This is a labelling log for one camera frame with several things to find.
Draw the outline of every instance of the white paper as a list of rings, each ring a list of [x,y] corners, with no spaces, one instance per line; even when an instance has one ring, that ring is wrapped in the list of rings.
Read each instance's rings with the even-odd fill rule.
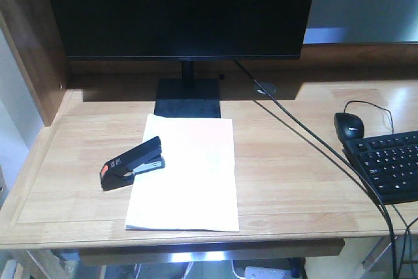
[[[126,229],[239,231],[230,119],[148,115],[165,168],[135,176]]]

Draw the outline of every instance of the black mouse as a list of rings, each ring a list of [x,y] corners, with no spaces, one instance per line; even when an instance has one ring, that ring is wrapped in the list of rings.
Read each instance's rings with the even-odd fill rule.
[[[334,125],[341,143],[364,137],[364,124],[355,114],[337,112],[334,115]]]

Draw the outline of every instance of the white wall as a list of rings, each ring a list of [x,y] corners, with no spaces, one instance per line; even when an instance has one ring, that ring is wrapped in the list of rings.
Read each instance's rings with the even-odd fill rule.
[[[9,190],[42,126],[36,106],[0,30],[0,165]]]
[[[418,0],[313,0],[305,43],[418,41]]]

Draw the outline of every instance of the black stapler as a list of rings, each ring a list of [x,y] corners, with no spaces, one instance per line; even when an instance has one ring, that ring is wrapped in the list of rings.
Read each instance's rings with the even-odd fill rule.
[[[132,184],[136,174],[164,166],[161,141],[154,137],[107,161],[100,171],[100,183],[103,191],[121,188]]]

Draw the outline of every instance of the monitor stand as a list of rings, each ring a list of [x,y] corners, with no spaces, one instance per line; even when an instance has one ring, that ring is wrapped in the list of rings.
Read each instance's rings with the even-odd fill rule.
[[[159,81],[154,114],[173,118],[220,118],[217,79],[194,79],[193,61],[182,61],[182,78]]]

